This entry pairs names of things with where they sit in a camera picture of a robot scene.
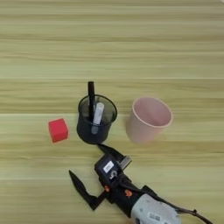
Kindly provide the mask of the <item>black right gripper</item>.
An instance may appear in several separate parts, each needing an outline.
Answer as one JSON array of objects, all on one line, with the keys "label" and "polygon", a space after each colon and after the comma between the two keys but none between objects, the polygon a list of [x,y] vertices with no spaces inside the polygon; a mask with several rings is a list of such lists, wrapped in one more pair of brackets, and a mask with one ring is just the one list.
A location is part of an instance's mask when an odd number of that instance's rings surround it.
[{"label": "black right gripper", "polygon": [[144,194],[150,196],[156,196],[156,194],[146,185],[142,189],[137,188],[124,174],[123,170],[131,162],[128,157],[102,143],[98,144],[98,148],[105,154],[111,155],[103,156],[99,160],[99,180],[105,191],[98,197],[89,194],[81,180],[70,171],[73,185],[93,211],[107,198],[111,204],[116,204],[130,217],[132,208]]}]

